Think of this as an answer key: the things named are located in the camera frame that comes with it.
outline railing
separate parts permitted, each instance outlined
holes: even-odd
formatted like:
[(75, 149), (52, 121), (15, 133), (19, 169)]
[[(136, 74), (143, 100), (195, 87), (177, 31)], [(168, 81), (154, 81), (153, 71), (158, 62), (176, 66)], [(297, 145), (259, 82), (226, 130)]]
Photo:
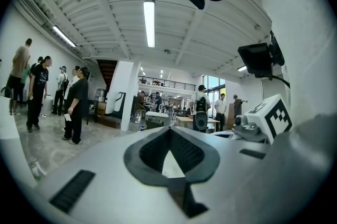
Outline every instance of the railing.
[(186, 84), (176, 81), (170, 81), (170, 80), (163, 80), (163, 79), (157, 79), (153, 77), (146, 77), (146, 76), (138, 76), (138, 83), (139, 84), (146, 84), (146, 85), (155, 85), (155, 86), (161, 86), (161, 87), (171, 87), (176, 89), (186, 89), (190, 91), (195, 91), (195, 85), (192, 84)]

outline bag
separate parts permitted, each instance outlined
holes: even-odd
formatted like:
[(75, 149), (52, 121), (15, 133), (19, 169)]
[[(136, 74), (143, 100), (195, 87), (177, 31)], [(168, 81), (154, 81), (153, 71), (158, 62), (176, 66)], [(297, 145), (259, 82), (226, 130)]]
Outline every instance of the bag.
[(205, 97), (202, 97), (200, 100), (197, 100), (195, 103), (196, 112), (206, 112), (207, 111), (207, 102)]
[(69, 80), (66, 78), (65, 74), (64, 75), (64, 80), (63, 80), (63, 83), (62, 83), (62, 90), (63, 90), (63, 93), (65, 94), (66, 90), (67, 90), (67, 87), (68, 87), (68, 84), (69, 84)]

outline ceiling light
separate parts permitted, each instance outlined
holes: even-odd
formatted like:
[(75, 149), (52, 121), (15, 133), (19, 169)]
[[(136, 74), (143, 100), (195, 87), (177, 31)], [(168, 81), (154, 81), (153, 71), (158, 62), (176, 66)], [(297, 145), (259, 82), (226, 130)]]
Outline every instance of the ceiling light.
[(146, 37), (148, 47), (155, 47), (154, 13), (155, 13), (154, 1), (144, 2), (144, 16), (145, 16), (145, 27), (146, 27)]
[(242, 72), (243, 70), (247, 70), (246, 66), (242, 66), (241, 68), (237, 69), (239, 72)]
[(76, 45), (75, 45), (72, 41), (70, 41), (70, 40), (68, 39), (68, 37), (65, 36), (64, 33), (61, 32), (61, 30), (60, 30), (58, 27), (54, 26), (54, 27), (53, 27), (53, 30), (55, 30), (55, 31), (56, 31), (56, 32), (63, 38), (63, 40), (65, 40), (65, 41), (66, 41), (68, 44), (70, 44), (72, 47), (76, 47)]

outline white shirt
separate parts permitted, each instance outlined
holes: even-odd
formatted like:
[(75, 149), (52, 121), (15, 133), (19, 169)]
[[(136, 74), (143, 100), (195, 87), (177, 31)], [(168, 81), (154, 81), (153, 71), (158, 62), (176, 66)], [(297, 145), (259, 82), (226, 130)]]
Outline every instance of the white shirt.
[(337, 21), (327, 0), (261, 0), (284, 56), (291, 119), (337, 111)]
[(71, 81), (69, 81), (69, 84), (68, 84), (67, 89), (66, 89), (65, 94), (64, 94), (64, 99), (65, 99), (65, 100), (67, 100), (67, 97), (68, 97), (68, 93), (69, 93), (70, 87), (71, 87), (72, 85), (74, 85), (78, 80), (79, 80), (78, 76), (75, 75), (75, 76), (73, 77), (73, 79), (71, 79)]
[(196, 94), (192, 95), (191, 100), (190, 100), (190, 102), (193, 103), (193, 115), (196, 114), (196, 110), (195, 110), (196, 101), (200, 100), (202, 97), (205, 97), (206, 103), (208, 105), (211, 105), (209, 97), (205, 93), (201, 91), (197, 91)]
[(56, 79), (57, 80), (57, 90), (56, 91), (59, 91), (62, 89), (62, 84), (65, 79), (68, 79), (68, 74), (66, 73), (62, 73), (58, 76), (58, 78)]
[(216, 100), (215, 101), (216, 109), (220, 112), (220, 114), (225, 114), (226, 111), (226, 99), (224, 100)]

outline shoe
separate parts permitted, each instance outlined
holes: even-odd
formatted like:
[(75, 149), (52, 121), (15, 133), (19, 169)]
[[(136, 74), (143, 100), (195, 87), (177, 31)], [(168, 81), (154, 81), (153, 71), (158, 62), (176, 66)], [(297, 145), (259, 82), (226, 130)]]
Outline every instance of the shoe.
[(69, 144), (71, 145), (80, 145), (82, 143), (82, 141), (80, 141), (78, 144), (75, 144), (72, 140), (69, 140)]

